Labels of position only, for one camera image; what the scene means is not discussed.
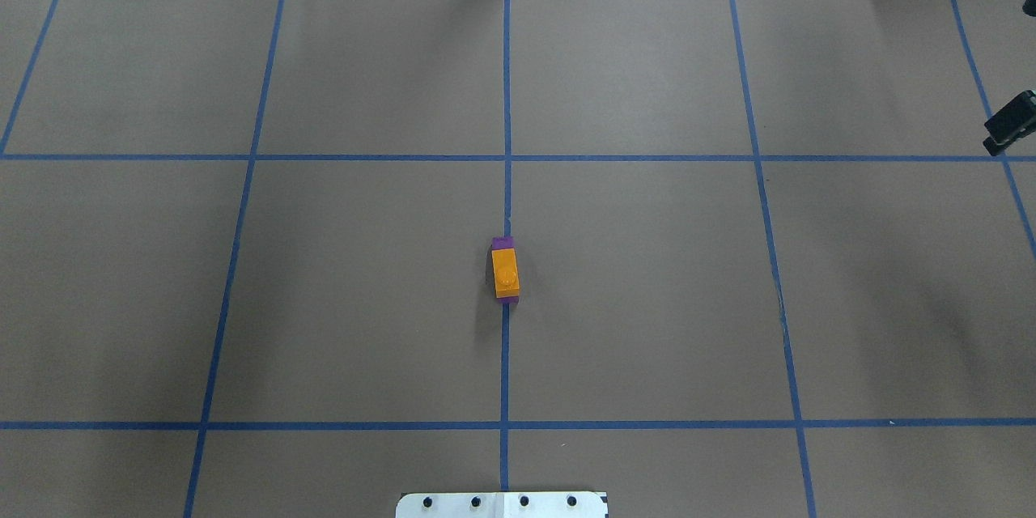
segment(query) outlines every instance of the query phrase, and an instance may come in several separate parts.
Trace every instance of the white bracket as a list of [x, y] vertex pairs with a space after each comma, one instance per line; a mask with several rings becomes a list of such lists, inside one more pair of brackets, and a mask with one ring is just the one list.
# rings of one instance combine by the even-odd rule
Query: white bracket
[[604, 492], [406, 494], [396, 518], [608, 518]]

